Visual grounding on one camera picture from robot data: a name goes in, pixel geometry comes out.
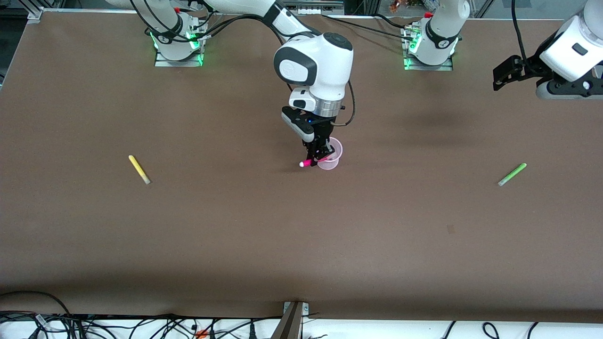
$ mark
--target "yellow marker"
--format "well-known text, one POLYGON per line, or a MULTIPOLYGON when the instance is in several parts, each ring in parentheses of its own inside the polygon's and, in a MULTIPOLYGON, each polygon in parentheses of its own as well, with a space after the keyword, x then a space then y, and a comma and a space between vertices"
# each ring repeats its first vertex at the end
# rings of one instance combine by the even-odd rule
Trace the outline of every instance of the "yellow marker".
POLYGON ((151 181, 145 174, 145 171, 142 170, 142 167, 140 167, 140 165, 138 164, 138 161, 136 161, 136 158, 134 156, 128 156, 128 159, 130 160, 132 165, 134 165, 134 168, 136 168, 136 171, 138 172, 142 180, 144 180, 147 185, 150 184, 151 181))

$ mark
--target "pink plastic cup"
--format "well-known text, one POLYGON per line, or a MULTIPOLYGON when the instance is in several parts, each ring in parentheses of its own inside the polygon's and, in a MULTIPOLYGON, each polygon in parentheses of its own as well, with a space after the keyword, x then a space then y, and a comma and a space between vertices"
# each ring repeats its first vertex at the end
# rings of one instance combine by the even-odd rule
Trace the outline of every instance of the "pink plastic cup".
POLYGON ((343 146, 341 145, 339 140, 337 140, 333 137, 330 137, 329 145, 331 145, 331 147, 333 147, 335 152, 333 152, 329 156, 327 156, 326 160, 318 163, 318 167, 322 168, 323 170, 327 170, 327 171, 332 170, 335 167, 337 167, 337 164, 339 163, 339 158, 343 154, 343 146))

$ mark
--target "white robot link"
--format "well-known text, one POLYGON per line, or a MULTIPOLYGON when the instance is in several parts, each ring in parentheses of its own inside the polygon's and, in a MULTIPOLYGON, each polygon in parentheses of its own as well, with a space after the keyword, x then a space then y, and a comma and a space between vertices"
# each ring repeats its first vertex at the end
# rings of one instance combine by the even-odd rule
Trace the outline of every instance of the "white robot link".
POLYGON ((432 17, 424 17, 412 24, 415 43, 409 52, 426 65, 441 65, 453 53, 459 41, 461 28, 469 18, 471 7, 467 0, 440 0, 432 17))
POLYGON ((240 16, 203 34, 196 18, 182 11, 176 13, 168 0, 129 1, 151 30, 158 52, 170 60, 188 57, 195 43, 217 34, 233 20, 263 22, 285 41, 274 55, 274 70, 283 81, 298 86, 289 96, 290 107, 282 108, 281 117, 303 140, 312 166, 333 153, 329 137, 343 108, 354 55, 345 37, 321 34, 304 25, 280 0, 205 0, 215 11, 240 16))
POLYGON ((496 67, 494 90, 539 77, 539 98, 603 99, 602 60, 603 0, 588 0, 532 57, 512 55, 496 67))

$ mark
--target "white floor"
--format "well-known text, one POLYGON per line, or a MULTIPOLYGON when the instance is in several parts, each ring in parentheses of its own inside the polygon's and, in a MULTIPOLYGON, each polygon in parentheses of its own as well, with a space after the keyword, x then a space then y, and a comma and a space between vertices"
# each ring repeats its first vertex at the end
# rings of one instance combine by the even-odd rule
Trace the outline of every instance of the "white floor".
MULTIPOLYGON (((328 335, 325 339, 440 339, 444 336, 450 322, 436 321, 379 321, 379 320, 305 320, 303 325, 302 339, 317 338, 322 335, 328 335)), ((98 320, 95 323, 104 326, 134 326, 137 320, 98 320)), ((246 323, 246 320, 221 320, 215 325, 215 330, 228 331, 237 325, 246 323)), ((210 324, 210 320, 185 320, 182 325, 190 329, 193 324, 197 324, 199 330, 204 329, 210 324)), ((152 334, 166 324, 165 320, 156 320, 148 325, 140 326, 132 336, 132 339, 149 339, 152 334)), ((278 320, 264 320, 256 322, 256 333, 258 339, 270 338, 278 320)), ((500 338, 502 339, 525 339, 528 329, 532 323, 525 322, 494 322, 500 338)), ((47 323, 48 329, 63 330, 62 323, 54 321, 47 323)), ((23 339, 29 338, 36 329, 32 321, 26 322, 5 322, 0 324, 0 338, 2 339, 23 339)), ((92 330, 104 337, 112 338, 108 333, 101 329, 92 330)), ((111 328, 111 333, 115 339, 128 339, 130 329, 111 328)), ((238 329, 235 334, 240 339, 249 338, 249 326, 238 329)), ((100 335, 89 336, 90 339, 101 339, 100 335)), ((190 339, 192 336, 176 331, 168 333, 165 339, 190 339)), ((43 334, 39 334, 40 339, 45 339, 43 334)), ((49 334, 48 339, 65 339, 66 334, 49 334)), ((482 322, 458 322, 452 328, 448 339, 485 339, 487 338, 482 331, 482 322)), ((603 325, 600 324, 571 324, 571 323, 539 323, 532 332, 531 339, 601 339, 603 338, 603 325)), ((225 336, 224 339, 235 339, 233 336, 225 336)))

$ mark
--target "green marker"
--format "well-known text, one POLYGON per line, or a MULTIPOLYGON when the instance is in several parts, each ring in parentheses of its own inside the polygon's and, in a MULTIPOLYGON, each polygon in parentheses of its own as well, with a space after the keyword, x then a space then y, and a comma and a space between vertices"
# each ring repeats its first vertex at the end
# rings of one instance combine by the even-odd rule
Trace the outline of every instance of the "green marker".
POLYGON ((499 182, 498 182, 498 185, 499 185, 499 186, 502 186, 502 185, 506 184, 506 183, 507 183, 507 181, 509 181, 509 180, 513 179, 513 177, 514 177, 514 176, 516 176, 516 175, 517 175, 517 173, 519 173, 519 172, 523 171, 523 169, 524 169, 524 168, 526 168, 526 166, 528 166, 528 165, 527 165, 527 164, 525 164, 525 163, 523 163, 523 164, 521 164, 521 165, 517 166, 517 168, 516 168, 516 169, 514 169, 512 172, 510 172, 509 174, 507 174, 507 176, 506 176, 506 177, 504 177, 504 178, 503 178, 501 181, 499 181, 499 182))

